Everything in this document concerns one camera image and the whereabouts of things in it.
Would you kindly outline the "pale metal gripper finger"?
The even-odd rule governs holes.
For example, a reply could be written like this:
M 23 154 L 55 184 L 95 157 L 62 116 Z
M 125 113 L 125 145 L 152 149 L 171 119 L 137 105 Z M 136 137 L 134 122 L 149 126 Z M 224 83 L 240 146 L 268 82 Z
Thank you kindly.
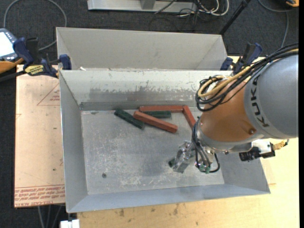
M 178 150 L 176 156 L 171 160 L 173 170 L 179 170 L 183 164 L 183 151 Z
M 190 159 L 191 159 L 191 155 L 185 155 L 184 154 L 183 155 L 183 164 L 182 164 L 181 168 L 179 170 L 177 170 L 177 172 L 184 173 L 184 171 L 186 170 L 186 168 L 190 164 Z

